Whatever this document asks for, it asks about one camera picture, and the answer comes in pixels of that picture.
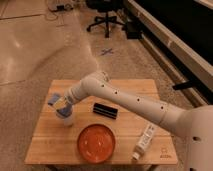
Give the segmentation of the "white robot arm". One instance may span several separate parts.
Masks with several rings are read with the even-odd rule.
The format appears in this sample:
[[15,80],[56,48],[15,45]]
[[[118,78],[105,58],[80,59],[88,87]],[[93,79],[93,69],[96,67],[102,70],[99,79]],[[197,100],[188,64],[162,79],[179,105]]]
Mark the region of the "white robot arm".
[[121,90],[104,71],[91,73],[58,96],[53,108],[64,118],[89,96],[106,99],[186,140],[185,171],[213,171],[213,105],[183,109],[150,97]]

